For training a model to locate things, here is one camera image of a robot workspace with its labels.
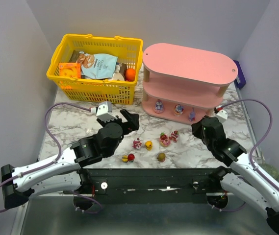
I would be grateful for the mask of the small purple bunny toy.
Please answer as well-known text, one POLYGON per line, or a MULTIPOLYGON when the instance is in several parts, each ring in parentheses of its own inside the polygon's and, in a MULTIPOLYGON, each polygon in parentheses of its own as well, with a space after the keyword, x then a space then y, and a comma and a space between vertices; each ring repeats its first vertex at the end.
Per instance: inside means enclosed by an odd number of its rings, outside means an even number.
POLYGON ((189 116, 188 116, 189 121, 195 121, 196 120, 196 112, 195 108, 193 107, 189 116))

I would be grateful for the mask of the purple bunny donut toy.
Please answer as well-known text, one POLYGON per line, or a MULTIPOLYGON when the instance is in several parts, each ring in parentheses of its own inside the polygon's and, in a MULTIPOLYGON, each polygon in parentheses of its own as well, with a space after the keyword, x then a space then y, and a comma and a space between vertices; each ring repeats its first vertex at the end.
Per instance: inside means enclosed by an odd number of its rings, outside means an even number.
POLYGON ((157 114, 161 114, 164 112, 163 102, 160 99, 158 99, 155 103, 154 112, 157 114))

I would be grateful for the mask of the pink strawberry bear toy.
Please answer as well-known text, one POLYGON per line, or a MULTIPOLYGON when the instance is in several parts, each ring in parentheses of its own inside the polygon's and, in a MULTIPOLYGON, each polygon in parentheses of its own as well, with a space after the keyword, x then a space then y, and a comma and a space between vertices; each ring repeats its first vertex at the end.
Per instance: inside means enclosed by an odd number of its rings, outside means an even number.
POLYGON ((179 137, 179 132, 177 130, 175 130, 170 134, 169 139, 173 142, 177 142, 178 137, 179 137))

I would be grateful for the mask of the purple bunny cup toy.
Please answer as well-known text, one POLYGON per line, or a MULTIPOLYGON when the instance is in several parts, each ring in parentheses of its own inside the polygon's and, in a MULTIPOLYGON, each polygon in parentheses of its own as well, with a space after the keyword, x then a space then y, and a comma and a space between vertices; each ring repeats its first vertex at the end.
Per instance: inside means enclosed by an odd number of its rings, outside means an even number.
POLYGON ((182 106, 181 104, 177 104, 175 107, 174 107, 174 115, 175 116, 180 116, 182 115, 184 112, 184 106, 182 106))

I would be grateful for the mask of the strawberry tart toy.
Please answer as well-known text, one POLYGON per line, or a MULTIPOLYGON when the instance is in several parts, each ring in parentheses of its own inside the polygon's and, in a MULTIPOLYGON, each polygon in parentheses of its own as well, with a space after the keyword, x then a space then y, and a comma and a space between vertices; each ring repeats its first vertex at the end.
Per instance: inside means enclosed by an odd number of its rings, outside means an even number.
POLYGON ((167 147, 167 146, 169 146, 171 144, 171 141, 170 141, 169 137, 165 133, 161 132, 160 133, 160 137, 159 137, 159 143, 163 147, 167 147))

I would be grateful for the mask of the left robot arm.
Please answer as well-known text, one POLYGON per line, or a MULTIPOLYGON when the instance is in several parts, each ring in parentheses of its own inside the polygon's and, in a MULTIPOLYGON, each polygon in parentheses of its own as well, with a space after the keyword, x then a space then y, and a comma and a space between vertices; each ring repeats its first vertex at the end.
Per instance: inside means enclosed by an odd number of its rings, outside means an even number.
POLYGON ((111 157, 124 136, 140 127, 139 114, 130 113, 126 109, 120 110, 126 118, 125 122, 114 116, 112 109, 106 104, 89 108, 88 111, 96 115, 101 125, 96 134, 81 138, 65 150, 59 149, 57 155, 34 164, 22 167, 7 164, 1 167, 1 189, 5 209, 16 208, 32 196, 38 195, 39 191, 35 189, 35 185, 46 190, 47 187, 43 185, 45 180, 111 157))

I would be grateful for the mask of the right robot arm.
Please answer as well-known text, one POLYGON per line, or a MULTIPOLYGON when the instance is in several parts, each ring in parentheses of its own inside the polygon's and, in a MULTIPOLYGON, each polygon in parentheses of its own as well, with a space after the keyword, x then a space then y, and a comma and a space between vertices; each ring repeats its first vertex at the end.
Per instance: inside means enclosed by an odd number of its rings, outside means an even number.
POLYGON ((242 145, 226 137, 216 117, 204 117, 191 127, 192 134, 224 163, 210 175, 211 179, 260 212, 279 235, 279 182, 255 162, 242 145))

